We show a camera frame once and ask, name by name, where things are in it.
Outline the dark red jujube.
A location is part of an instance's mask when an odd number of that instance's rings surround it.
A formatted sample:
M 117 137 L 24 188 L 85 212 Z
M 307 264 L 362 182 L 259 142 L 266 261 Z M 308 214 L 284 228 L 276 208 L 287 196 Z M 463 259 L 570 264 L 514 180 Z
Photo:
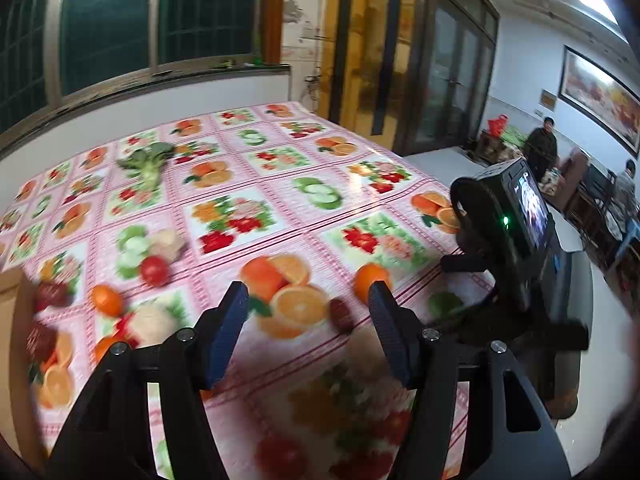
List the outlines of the dark red jujube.
M 329 302 L 329 315 L 332 326 L 339 334 L 350 334 L 355 322 L 349 307 L 342 298 L 332 298 Z

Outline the large orange mandarin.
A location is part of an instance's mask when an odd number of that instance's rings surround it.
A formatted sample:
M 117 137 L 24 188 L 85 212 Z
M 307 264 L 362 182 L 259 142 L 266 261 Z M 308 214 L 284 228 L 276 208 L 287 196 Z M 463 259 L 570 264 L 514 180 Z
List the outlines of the large orange mandarin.
M 357 270 L 352 280 L 352 290 L 355 296 L 363 303 L 368 304 L 369 288 L 377 281 L 384 282 L 389 290 L 393 289 L 393 281 L 390 272 L 384 266 L 377 263 L 366 263 Z

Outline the wrinkled red jujube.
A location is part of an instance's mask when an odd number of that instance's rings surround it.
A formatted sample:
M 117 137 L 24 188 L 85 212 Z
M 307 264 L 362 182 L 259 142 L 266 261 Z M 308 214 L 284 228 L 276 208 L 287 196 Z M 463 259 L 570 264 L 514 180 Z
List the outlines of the wrinkled red jujube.
M 54 355 L 58 331 L 38 321 L 32 322 L 26 340 L 29 359 L 34 363 L 44 363 Z

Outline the small orange mandarin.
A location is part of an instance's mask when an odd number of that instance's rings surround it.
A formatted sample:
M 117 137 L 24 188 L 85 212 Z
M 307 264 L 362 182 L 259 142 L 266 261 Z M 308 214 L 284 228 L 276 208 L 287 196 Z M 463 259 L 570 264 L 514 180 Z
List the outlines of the small orange mandarin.
M 125 310 L 122 296 L 107 284 L 93 286 L 91 303 L 96 310 L 111 318 L 118 318 Z

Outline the red tomato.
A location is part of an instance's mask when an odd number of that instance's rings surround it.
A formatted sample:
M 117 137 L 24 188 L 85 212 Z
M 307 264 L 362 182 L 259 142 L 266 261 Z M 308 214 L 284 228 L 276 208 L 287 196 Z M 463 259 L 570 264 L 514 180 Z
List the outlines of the red tomato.
M 169 280 L 169 263 L 157 255 L 147 256 L 142 260 L 140 274 L 145 284 L 151 287 L 163 287 Z

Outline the standing person in black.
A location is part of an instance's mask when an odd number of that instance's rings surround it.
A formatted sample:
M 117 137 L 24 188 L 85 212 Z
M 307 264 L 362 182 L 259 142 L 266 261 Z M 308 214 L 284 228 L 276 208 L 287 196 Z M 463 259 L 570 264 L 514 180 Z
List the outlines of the standing person in black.
M 542 181 L 558 158 L 558 142 L 553 128 L 554 120 L 551 117 L 544 118 L 544 124 L 530 133 L 523 148 L 528 166 L 537 182 Z

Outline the cardboard box tray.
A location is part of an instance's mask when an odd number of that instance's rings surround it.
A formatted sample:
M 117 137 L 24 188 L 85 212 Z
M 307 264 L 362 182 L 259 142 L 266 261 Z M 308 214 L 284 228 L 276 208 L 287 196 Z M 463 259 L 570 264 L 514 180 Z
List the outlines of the cardboard box tray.
M 1 273 L 1 435 L 32 469 L 43 471 L 47 453 L 30 393 L 27 338 L 35 287 L 21 268 Z

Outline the seated person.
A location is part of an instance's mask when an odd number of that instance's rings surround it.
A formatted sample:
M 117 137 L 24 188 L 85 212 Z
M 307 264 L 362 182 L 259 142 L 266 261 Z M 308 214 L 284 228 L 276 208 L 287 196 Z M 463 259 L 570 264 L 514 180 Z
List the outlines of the seated person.
M 625 169 L 617 175 L 615 180 L 610 214 L 618 236 L 622 236 L 626 232 L 628 221 L 636 213 L 635 175 L 636 163 L 632 159 L 628 159 Z

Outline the fruit pattern tablecloth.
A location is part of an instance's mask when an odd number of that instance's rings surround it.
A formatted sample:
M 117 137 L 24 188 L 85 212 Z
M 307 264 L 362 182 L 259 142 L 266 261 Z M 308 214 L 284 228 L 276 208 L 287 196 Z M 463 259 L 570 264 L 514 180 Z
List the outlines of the fruit pattern tablecloth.
M 143 191 L 116 160 L 154 142 L 176 147 L 162 182 Z M 448 192 L 434 178 L 297 103 L 222 110 L 90 148 L 21 184 L 1 208 L 1 265 L 33 283 L 66 284 L 65 308 L 36 311 L 58 331 L 54 355 L 29 362 L 40 438 L 52 450 L 105 336 L 136 346 L 142 304 L 178 328 L 218 306 L 229 284 L 250 293 L 224 379 L 203 396 L 233 479 L 383 479 L 405 435 L 413 395 L 373 354 L 369 312 L 352 290 L 360 266 L 390 272 L 393 294 L 422 321 L 474 304 L 478 274 L 447 275 L 456 249 Z M 150 235 L 186 242 L 163 287 L 142 281 Z M 124 300 L 111 318 L 91 303 L 107 284 Z M 355 328 L 339 334 L 329 302 Z

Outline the green broccoli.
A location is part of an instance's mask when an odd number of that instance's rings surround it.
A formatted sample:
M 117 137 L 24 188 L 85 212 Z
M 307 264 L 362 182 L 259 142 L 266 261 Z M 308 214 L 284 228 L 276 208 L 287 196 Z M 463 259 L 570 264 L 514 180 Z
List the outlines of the green broccoli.
M 129 179 L 136 179 L 143 191 L 154 191 L 162 182 L 166 162 L 175 156 L 176 147 L 167 142 L 154 142 L 138 148 L 125 158 L 116 160 Z

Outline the window with green grille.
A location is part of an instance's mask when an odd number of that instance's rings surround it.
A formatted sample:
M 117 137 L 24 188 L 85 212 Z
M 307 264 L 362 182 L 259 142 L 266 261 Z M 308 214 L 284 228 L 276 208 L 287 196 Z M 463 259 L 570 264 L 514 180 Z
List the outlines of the window with green grille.
M 1 129 L 153 66 L 256 51 L 256 0 L 1 0 Z

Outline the framed wall painting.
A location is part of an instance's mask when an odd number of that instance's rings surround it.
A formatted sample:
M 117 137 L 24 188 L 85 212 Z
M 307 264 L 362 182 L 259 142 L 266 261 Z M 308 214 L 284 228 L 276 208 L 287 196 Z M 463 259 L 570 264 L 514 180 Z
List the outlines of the framed wall painting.
M 564 47 L 559 99 L 596 122 L 631 155 L 639 155 L 639 97 L 569 46 Z

